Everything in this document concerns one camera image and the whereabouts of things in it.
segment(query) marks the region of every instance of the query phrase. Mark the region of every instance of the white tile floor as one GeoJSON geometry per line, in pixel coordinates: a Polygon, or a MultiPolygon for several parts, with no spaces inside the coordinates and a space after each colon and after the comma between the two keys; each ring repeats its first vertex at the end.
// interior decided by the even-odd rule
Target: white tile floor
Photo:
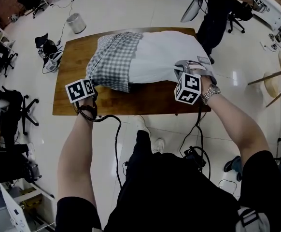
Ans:
{"type": "MultiPolygon", "coordinates": [[[[66,6],[71,0],[62,0],[60,6],[66,6]]],[[[191,27],[198,30],[204,13],[200,12],[189,23],[180,19],[191,0],[75,0],[73,12],[79,12],[87,24],[80,34],[73,34],[65,27],[62,43],[99,32],[138,28],[138,27],[191,27]]],[[[15,69],[9,71],[8,77],[0,79],[0,86],[16,89],[28,94],[31,99],[39,98],[40,103],[34,106],[31,113],[40,126],[28,123],[29,136],[20,137],[20,141],[32,141],[35,145],[37,163],[42,179],[38,184],[46,191],[56,195],[56,168],[58,157],[73,123],[74,116],[52,116],[52,105],[57,73],[42,74],[42,59],[35,48],[34,39],[48,32],[55,43],[61,35],[62,26],[68,17],[70,8],[59,9],[48,7],[39,13],[36,19],[32,15],[23,16],[10,24],[6,31],[16,40],[14,50],[19,53],[15,69]]],[[[214,49],[212,57],[216,60],[214,70],[222,93],[234,104],[244,110],[262,128],[270,148],[275,152],[275,143],[281,136],[281,100],[265,108],[272,98],[268,96],[264,85],[247,86],[247,83],[261,78],[264,72],[279,70],[278,53],[264,51],[260,41],[270,44],[268,34],[271,32],[256,19],[242,22],[246,33],[234,29],[231,34],[225,33],[221,44],[214,49]]],[[[152,132],[152,142],[158,137],[166,140],[166,151],[179,155],[179,146],[196,122],[196,114],[150,115],[144,117],[152,132]]],[[[136,129],[131,117],[122,117],[122,128],[118,138],[120,155],[119,173],[124,180],[122,163],[132,153],[136,139],[136,129]]],[[[235,173],[224,174],[224,164],[239,153],[235,144],[230,141],[220,120],[214,112],[208,113],[201,122],[204,132],[204,147],[212,167],[213,183],[221,179],[235,180],[235,173]]],[[[114,137],[117,122],[106,120],[94,125],[92,180],[102,226],[105,226],[110,212],[114,209],[119,192],[115,175],[114,137]]],[[[183,146],[199,145],[197,131],[193,131],[183,146]]],[[[240,184],[234,194],[240,193],[240,184]]],[[[56,202],[44,209],[46,218],[52,222],[56,214],[56,202]]]]}

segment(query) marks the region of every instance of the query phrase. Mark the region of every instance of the white sneaker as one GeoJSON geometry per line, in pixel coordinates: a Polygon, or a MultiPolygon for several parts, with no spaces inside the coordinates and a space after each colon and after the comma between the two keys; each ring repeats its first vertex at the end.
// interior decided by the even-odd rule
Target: white sneaker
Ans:
{"type": "Polygon", "coordinates": [[[152,149],[152,153],[160,152],[162,154],[164,150],[164,146],[165,146],[164,139],[158,138],[155,142],[154,148],[152,149]]]}
{"type": "Polygon", "coordinates": [[[134,116],[134,123],[135,123],[135,126],[136,126],[138,131],[146,131],[146,132],[148,132],[149,136],[151,136],[151,133],[150,133],[149,129],[146,127],[145,120],[143,119],[142,116],[135,115],[134,116]]]}
{"type": "Polygon", "coordinates": [[[28,160],[29,161],[35,161],[35,149],[33,143],[27,144],[28,146],[28,160]]]}

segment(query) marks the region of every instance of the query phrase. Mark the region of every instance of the black sleeve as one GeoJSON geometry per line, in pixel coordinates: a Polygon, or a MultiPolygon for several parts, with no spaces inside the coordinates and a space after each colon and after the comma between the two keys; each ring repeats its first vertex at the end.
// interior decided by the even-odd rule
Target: black sleeve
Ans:
{"type": "Polygon", "coordinates": [[[78,197],[62,198],[57,203],[56,232],[101,229],[97,209],[91,202],[78,197]]]}
{"type": "Polygon", "coordinates": [[[265,213],[271,232],[281,231],[281,173],[269,151],[257,152],[244,165],[239,203],[265,213]]]}

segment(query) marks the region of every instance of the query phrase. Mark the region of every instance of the garment label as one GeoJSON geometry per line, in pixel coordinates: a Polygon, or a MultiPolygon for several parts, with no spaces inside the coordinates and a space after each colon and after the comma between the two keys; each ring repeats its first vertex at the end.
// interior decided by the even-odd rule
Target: garment label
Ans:
{"type": "Polygon", "coordinates": [[[198,56],[197,58],[198,58],[198,61],[199,61],[200,63],[203,63],[203,64],[210,64],[209,59],[206,58],[206,57],[200,57],[200,56],[198,56]]]}

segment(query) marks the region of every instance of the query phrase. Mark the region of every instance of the white cloth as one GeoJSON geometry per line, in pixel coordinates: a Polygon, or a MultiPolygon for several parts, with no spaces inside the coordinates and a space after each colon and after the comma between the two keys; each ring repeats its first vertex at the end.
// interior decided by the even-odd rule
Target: white cloth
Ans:
{"type": "MultiPolygon", "coordinates": [[[[179,60],[208,58],[195,37],[177,31],[143,33],[129,70],[129,83],[178,82],[174,64],[179,60]]],[[[202,65],[213,73],[210,64],[202,65]]]]}

